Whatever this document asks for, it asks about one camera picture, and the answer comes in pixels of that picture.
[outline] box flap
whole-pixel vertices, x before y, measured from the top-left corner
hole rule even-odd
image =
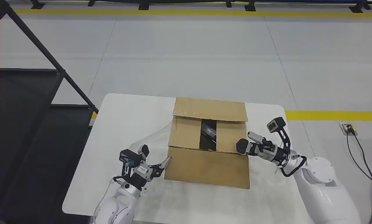
[[[249,189],[246,155],[169,147],[164,179]]]
[[[199,149],[201,119],[175,116],[170,130],[169,145]]]
[[[176,98],[174,116],[246,122],[245,104],[211,99]]]

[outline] gray floor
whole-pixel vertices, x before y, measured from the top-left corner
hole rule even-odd
[[[13,6],[22,8],[27,4]],[[85,8],[81,3],[46,7]],[[137,6],[100,4],[95,8]],[[257,7],[263,11],[277,8]],[[295,8],[307,12],[349,12],[344,6]],[[21,17],[98,107],[107,93],[125,93],[279,104],[287,110],[372,110],[371,19]],[[16,25],[4,18],[0,21],[0,67],[8,66],[52,67]],[[54,102],[84,103],[67,83],[63,83]],[[367,222],[372,212],[371,181],[353,164],[338,122],[289,121],[291,139],[304,154],[326,157],[333,163],[337,176]],[[371,137],[368,137],[372,124],[353,124],[367,161],[372,162]],[[351,140],[350,146],[362,164],[355,142]]]

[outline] electrical cable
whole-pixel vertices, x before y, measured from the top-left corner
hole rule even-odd
[[[370,173],[370,175],[371,175],[371,177],[372,177],[372,172],[371,172],[370,167],[369,167],[368,164],[367,164],[367,161],[366,161],[366,155],[364,154],[363,147],[360,145],[359,140],[358,140],[358,138],[356,137],[355,133],[353,133],[353,135],[354,135],[354,138],[356,139],[356,142],[357,142],[358,145],[359,145],[360,150],[362,151],[364,164],[366,165],[367,170],[368,170],[368,172]]]
[[[352,127],[351,125],[348,125],[347,128],[348,128],[348,131],[346,132],[346,143],[348,144],[348,149],[349,149],[350,156],[351,156],[351,158],[353,159],[353,161],[354,161],[354,163],[356,164],[356,166],[357,166],[357,167],[358,167],[358,168],[363,172],[363,174],[365,174],[365,175],[368,177],[368,179],[372,180],[372,173],[371,173],[371,170],[370,170],[370,168],[369,168],[369,166],[368,166],[368,164],[367,164],[367,161],[366,161],[366,155],[364,154],[364,149],[363,149],[362,145],[360,144],[358,138],[356,137],[356,135],[355,135],[355,131],[353,130],[353,127]],[[358,165],[358,163],[355,161],[355,159],[354,159],[354,157],[353,157],[353,154],[351,153],[350,146],[349,146],[349,133],[351,133],[351,134],[354,136],[356,142],[358,143],[358,146],[359,146],[360,150],[362,151],[362,156],[363,156],[364,164],[366,165],[366,168],[367,168],[368,172],[370,173],[370,176],[371,176],[371,177],[368,176],[367,173],[364,172],[364,170],[363,170],[363,169]],[[369,224],[372,224],[372,214],[371,214],[371,217],[370,217]]]
[[[365,174],[365,175],[368,177],[368,179],[372,180],[372,175],[371,175],[371,177],[370,177],[370,176],[367,175],[366,172],[364,172],[364,170],[359,166],[359,164],[358,164],[358,163],[356,162],[356,160],[354,159],[353,154],[351,153],[350,146],[349,146],[349,133],[346,134],[346,143],[347,143],[347,145],[348,145],[348,150],[349,150],[350,156],[351,156],[351,158],[353,159],[353,161],[354,161],[354,163],[356,164],[356,166],[359,168],[359,170],[360,170],[361,172],[363,172],[363,174]],[[366,158],[365,158],[365,156],[364,156],[363,148],[362,148],[362,146],[361,146],[360,144],[359,144],[359,147],[360,147],[360,149],[362,149],[363,160],[364,160],[364,163],[365,163],[366,166],[367,166],[367,169],[369,170],[369,167],[368,167],[367,162],[366,162]]]

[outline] black panel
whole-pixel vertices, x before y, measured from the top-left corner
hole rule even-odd
[[[38,127],[36,119],[48,109],[61,81],[57,70],[0,69],[0,190],[7,187],[12,162],[27,152],[23,141]]]
[[[10,223],[50,223],[84,149],[91,115],[87,105],[50,107],[4,199],[0,218]]]

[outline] black cable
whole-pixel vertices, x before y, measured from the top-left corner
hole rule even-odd
[[[348,125],[347,128],[348,128],[348,131],[346,132],[346,142],[348,143],[348,149],[349,149],[350,156],[353,158],[354,163],[355,163],[356,166],[357,166],[357,167],[358,167],[358,168],[363,172],[363,174],[365,174],[365,175],[368,177],[368,179],[372,180],[372,173],[371,173],[370,167],[369,167],[368,164],[367,164],[367,161],[366,161],[366,155],[364,154],[363,147],[362,147],[362,145],[360,145],[360,142],[359,142],[358,138],[357,138],[356,135],[355,135],[355,131],[354,131],[353,127],[352,127],[351,125]],[[349,146],[349,133],[351,133],[351,134],[354,136],[356,142],[358,143],[358,146],[359,146],[359,148],[360,148],[361,151],[362,151],[364,164],[366,165],[366,168],[367,168],[368,172],[370,173],[370,176],[371,176],[371,177],[369,177],[369,176],[368,176],[368,175],[367,175],[367,174],[366,174],[366,173],[365,173],[365,172],[360,168],[360,166],[358,165],[358,163],[356,163],[356,161],[355,161],[353,155],[351,154],[351,150],[350,150],[350,146]],[[372,214],[371,214],[371,217],[370,217],[369,224],[372,224]]]
[[[369,169],[369,167],[368,167],[368,165],[367,165],[366,158],[365,158],[365,156],[364,156],[364,150],[363,150],[362,146],[359,144],[360,149],[362,149],[362,154],[363,154],[363,160],[364,160],[364,163],[366,164],[367,169],[369,170],[369,172],[370,172],[370,174],[371,174],[371,177],[368,176],[366,172],[364,172],[364,170],[359,166],[359,164],[358,164],[358,163],[356,162],[356,160],[354,159],[354,156],[353,156],[353,154],[351,153],[350,146],[349,146],[349,133],[346,134],[346,143],[348,144],[348,150],[349,150],[350,156],[351,156],[351,158],[353,159],[353,161],[354,161],[354,163],[356,164],[356,166],[359,168],[359,170],[360,170],[361,172],[363,172],[363,174],[365,174],[365,175],[368,177],[368,179],[372,180],[372,174],[371,174],[371,171],[370,171],[370,169]]]
[[[371,177],[372,177],[372,172],[371,172],[370,167],[369,167],[368,164],[367,164],[367,161],[366,161],[366,155],[364,154],[364,150],[363,150],[362,146],[360,145],[359,140],[358,140],[358,138],[356,137],[355,133],[353,133],[353,135],[354,135],[354,138],[356,139],[356,142],[357,142],[358,145],[359,145],[359,148],[360,148],[361,151],[362,151],[364,164],[366,165],[367,170],[368,170],[368,172],[370,173],[370,175],[371,175]]]
[[[307,158],[305,156],[303,156],[303,155],[300,155],[300,157],[302,158],[301,163],[295,169],[293,169],[292,172],[290,172],[289,174],[286,174],[284,172],[284,169],[283,168],[280,169],[281,170],[281,173],[283,174],[283,176],[285,176],[285,177],[292,176],[298,169],[300,169],[305,164]]]

